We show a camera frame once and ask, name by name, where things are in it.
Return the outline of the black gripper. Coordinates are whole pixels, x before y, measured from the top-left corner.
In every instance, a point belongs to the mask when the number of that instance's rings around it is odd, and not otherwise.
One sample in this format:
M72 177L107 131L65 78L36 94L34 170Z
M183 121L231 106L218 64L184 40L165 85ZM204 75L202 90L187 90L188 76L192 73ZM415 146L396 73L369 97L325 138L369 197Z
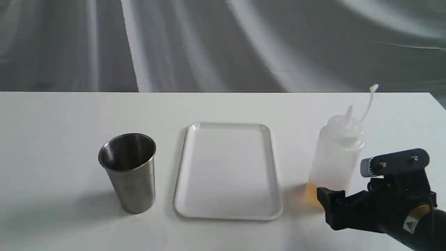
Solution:
M371 177L367 191L345 196L345 191L318 187L317 199L325 211L325 222L333 230L363 230L375 233L415 232L405 227L407 217L418 222L425 217L435 233L436 194L426 171L430 156L424 149L409 149L363 159L360 173Z

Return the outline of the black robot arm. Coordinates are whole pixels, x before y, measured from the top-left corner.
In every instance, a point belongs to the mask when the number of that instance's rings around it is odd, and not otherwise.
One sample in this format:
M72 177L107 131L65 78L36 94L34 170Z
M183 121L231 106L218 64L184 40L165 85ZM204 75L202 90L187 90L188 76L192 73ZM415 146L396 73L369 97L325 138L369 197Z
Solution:
M370 179L365 191L346 196L344 190L317 188L325 222L333 230L386 234L414 251L444 251L446 213L431 190L429 163L421 148L363 159L361 175Z

